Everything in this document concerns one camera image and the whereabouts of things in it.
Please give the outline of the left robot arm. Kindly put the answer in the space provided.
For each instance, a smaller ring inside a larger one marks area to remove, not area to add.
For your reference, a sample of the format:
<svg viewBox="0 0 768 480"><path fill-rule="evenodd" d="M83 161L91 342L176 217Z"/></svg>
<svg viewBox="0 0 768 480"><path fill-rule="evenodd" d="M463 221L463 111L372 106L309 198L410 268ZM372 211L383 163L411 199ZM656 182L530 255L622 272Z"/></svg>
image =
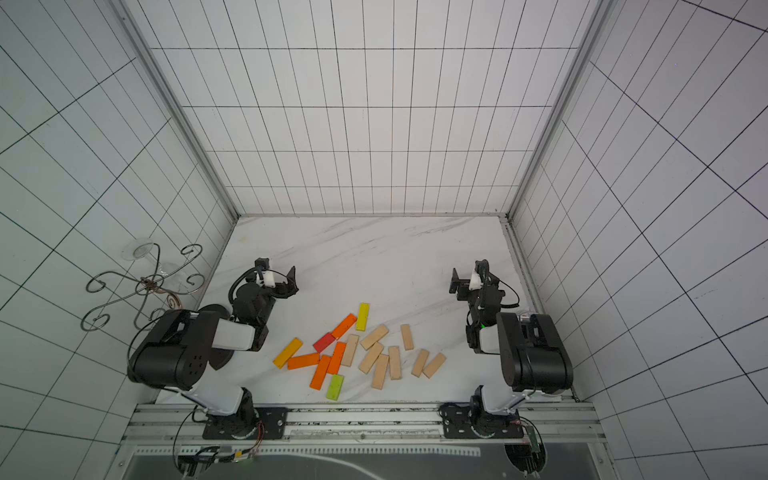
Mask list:
<svg viewBox="0 0 768 480"><path fill-rule="evenodd" d="M163 313L127 362L129 379L194 402L216 433L236 439L259 428L251 392L219 374L236 352L258 352L277 301L296 295L296 268L280 273L258 258L230 286L228 306Z"/></svg>

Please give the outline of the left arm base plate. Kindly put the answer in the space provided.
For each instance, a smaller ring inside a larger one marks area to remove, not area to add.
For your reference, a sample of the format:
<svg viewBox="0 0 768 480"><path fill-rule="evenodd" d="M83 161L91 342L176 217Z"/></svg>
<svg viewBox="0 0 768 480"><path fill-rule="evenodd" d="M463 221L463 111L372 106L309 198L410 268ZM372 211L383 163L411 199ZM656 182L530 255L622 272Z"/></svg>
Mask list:
<svg viewBox="0 0 768 480"><path fill-rule="evenodd" d="M287 414L283 407L256 407L230 416L209 415L202 438L205 440L279 440L283 438Z"/></svg>

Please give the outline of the lime green block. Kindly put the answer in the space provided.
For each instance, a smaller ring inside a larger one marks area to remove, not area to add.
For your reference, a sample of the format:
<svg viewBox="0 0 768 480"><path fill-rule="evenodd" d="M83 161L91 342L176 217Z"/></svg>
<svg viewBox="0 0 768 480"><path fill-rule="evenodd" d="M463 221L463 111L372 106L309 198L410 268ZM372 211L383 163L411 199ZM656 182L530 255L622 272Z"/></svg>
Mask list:
<svg viewBox="0 0 768 480"><path fill-rule="evenodd" d="M326 392L326 398L331 401L338 401L341 395L345 377L342 375L334 374L331 377L331 381Z"/></svg>

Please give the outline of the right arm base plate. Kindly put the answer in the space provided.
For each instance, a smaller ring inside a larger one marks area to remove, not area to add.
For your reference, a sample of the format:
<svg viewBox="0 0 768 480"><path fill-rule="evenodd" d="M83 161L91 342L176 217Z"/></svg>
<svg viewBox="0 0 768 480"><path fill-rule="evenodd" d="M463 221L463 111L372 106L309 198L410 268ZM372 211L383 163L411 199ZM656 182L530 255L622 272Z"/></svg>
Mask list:
<svg viewBox="0 0 768 480"><path fill-rule="evenodd" d="M515 414L497 415L470 404L444 403L438 407L443 436L453 440L522 439Z"/></svg>

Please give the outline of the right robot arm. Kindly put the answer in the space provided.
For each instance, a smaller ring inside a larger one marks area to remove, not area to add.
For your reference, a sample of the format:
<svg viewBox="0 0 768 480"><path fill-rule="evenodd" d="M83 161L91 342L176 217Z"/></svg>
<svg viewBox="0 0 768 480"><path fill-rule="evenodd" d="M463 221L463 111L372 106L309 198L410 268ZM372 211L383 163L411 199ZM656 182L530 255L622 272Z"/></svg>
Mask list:
<svg viewBox="0 0 768 480"><path fill-rule="evenodd" d="M476 354L499 360L503 384L480 385L466 405L445 404L445 435L452 438L521 438L528 422L517 408L536 393L559 395L571 388L572 362L552 318L518 313L520 296L477 260L468 278L452 271L449 293L468 306L465 337Z"/></svg>

